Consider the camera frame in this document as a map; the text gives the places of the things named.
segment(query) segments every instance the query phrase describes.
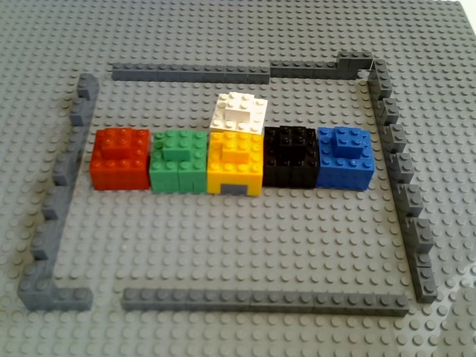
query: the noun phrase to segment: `stacked lego bricks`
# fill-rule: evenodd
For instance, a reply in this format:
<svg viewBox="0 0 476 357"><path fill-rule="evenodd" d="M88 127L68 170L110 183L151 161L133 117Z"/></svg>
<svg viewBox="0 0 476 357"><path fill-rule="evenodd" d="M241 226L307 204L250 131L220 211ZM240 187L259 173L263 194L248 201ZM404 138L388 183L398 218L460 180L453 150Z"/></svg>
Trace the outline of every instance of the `stacked lego bricks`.
<svg viewBox="0 0 476 357"><path fill-rule="evenodd" d="M59 288L54 282L54 266L65 227L81 157L99 95L97 79L81 74L78 98L73 100L72 124L68 146L53 167L54 186L42 203L44 221L36 229L30 252L33 262L25 267L18 286L18 296L29 310L89 310L92 291L87 288Z"/></svg>
<svg viewBox="0 0 476 357"><path fill-rule="evenodd" d="M428 253L433 248L434 240L428 219L419 217L423 210L423 200L418 185L411 184L414 169L410 155L403 152L407 141L403 126L398 124L399 110L395 99L391 97L393 86L387 63L383 59L373 62L367 83L416 301L432 303L437 298L437 286Z"/></svg>

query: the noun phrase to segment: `blue lego brick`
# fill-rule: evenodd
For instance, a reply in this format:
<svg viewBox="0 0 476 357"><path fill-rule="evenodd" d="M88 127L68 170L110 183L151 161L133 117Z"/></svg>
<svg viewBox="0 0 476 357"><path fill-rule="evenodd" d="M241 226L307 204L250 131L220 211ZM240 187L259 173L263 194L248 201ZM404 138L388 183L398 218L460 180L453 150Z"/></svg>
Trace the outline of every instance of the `blue lego brick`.
<svg viewBox="0 0 476 357"><path fill-rule="evenodd" d="M334 128L318 128L320 165L316 187L342 190L366 190L375 172L370 133L363 130L359 158L339 158L332 150Z"/></svg>
<svg viewBox="0 0 476 357"><path fill-rule="evenodd" d="M368 132L360 128L337 126L332 132L332 152L337 158L360 158L364 151L364 136Z"/></svg>

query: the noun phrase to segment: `green lego brick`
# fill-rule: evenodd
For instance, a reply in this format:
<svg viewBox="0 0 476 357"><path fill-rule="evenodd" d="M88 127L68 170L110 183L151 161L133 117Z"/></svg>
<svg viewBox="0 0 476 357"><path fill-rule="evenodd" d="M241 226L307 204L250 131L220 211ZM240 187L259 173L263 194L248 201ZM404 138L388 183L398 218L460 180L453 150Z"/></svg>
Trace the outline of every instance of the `green lego brick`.
<svg viewBox="0 0 476 357"><path fill-rule="evenodd" d="M178 166L181 192L207 192L207 154L196 151L191 161L182 161Z"/></svg>
<svg viewBox="0 0 476 357"><path fill-rule="evenodd" d="M181 192L207 192L207 133L193 132L192 157L181 161L178 166L178 179Z"/></svg>
<svg viewBox="0 0 476 357"><path fill-rule="evenodd" d="M164 158L164 133L154 134L150 156L149 177L152 191L156 193L179 192L179 163Z"/></svg>
<svg viewBox="0 0 476 357"><path fill-rule="evenodd" d="M167 161L190 161L194 132L191 130L167 130L164 138L164 157Z"/></svg>

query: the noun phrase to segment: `black lego brick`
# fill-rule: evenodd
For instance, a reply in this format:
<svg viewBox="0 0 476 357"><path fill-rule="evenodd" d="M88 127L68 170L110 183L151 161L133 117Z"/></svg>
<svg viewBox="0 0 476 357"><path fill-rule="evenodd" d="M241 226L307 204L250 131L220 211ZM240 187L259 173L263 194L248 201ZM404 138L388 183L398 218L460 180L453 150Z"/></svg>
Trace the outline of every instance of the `black lego brick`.
<svg viewBox="0 0 476 357"><path fill-rule="evenodd" d="M314 129L265 127L263 186L314 188L319 150Z"/></svg>

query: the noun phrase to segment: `row of colored bricks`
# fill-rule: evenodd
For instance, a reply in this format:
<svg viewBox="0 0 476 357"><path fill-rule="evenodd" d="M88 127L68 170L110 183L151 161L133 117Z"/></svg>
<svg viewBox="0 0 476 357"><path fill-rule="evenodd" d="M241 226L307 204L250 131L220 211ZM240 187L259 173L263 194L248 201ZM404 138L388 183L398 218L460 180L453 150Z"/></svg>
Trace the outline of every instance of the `row of colored bricks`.
<svg viewBox="0 0 476 357"><path fill-rule="evenodd" d="M96 190L259 196L262 186L366 190L374 171L369 133L358 128L266 127L239 132L104 129L90 172Z"/></svg>

